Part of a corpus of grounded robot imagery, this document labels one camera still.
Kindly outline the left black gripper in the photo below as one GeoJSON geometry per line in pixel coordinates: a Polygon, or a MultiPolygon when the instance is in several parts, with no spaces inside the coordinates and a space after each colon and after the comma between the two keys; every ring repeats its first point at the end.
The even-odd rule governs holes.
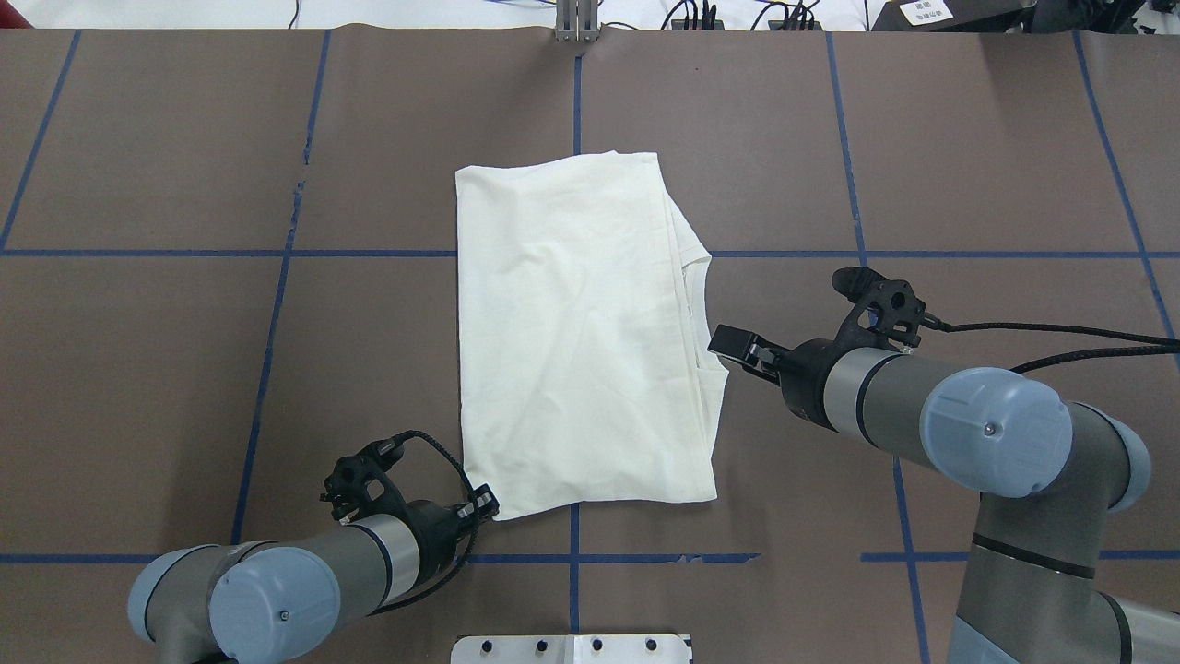
{"type": "Polygon", "coordinates": [[[407,524],[419,547],[418,577],[435,577],[454,563],[458,543],[497,517],[499,501],[490,486],[478,486],[460,504],[417,500],[408,504],[407,524]]]}

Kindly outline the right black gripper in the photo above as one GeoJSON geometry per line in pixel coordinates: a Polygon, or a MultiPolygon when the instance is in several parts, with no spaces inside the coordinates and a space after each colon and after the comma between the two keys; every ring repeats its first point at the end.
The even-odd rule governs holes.
{"type": "Polygon", "coordinates": [[[831,370],[844,356],[834,340],[812,338],[791,350],[749,329],[717,326],[707,349],[758,377],[779,377],[784,403],[793,415],[813,425],[832,426],[822,392],[831,370]]]}

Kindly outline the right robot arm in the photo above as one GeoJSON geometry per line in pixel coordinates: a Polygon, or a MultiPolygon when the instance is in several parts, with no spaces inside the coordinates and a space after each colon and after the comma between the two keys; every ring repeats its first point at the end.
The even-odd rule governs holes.
{"type": "Polygon", "coordinates": [[[788,349],[719,326],[709,349],[800,419],[977,492],[950,663],[1175,663],[1176,613],[1095,585],[1107,518],[1150,484],[1142,438],[1024,374],[914,356],[917,341],[851,321],[788,349]]]}

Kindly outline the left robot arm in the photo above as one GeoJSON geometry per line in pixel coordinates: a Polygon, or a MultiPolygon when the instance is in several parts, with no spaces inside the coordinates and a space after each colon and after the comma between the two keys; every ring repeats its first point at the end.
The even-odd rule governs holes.
{"type": "Polygon", "coordinates": [[[198,545],[159,555],[125,604],[160,663],[283,663],[371,614],[402,609],[458,570],[459,543],[498,514],[486,486],[463,502],[405,500],[395,487],[315,537],[198,545]]]}

